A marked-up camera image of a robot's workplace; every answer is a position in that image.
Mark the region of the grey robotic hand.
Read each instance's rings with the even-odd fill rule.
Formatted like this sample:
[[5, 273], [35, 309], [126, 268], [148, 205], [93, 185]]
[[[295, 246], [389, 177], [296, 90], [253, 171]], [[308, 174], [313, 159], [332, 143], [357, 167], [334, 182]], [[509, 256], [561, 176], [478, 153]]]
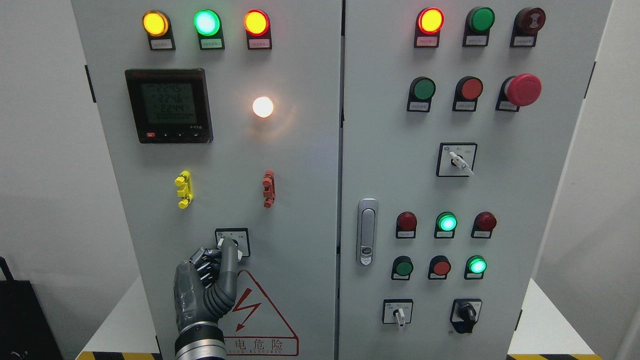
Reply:
[[217, 323], [236, 303], [237, 244], [222, 239], [214, 249], [199, 248], [174, 274], [174, 309], [180, 333], [197, 322]]

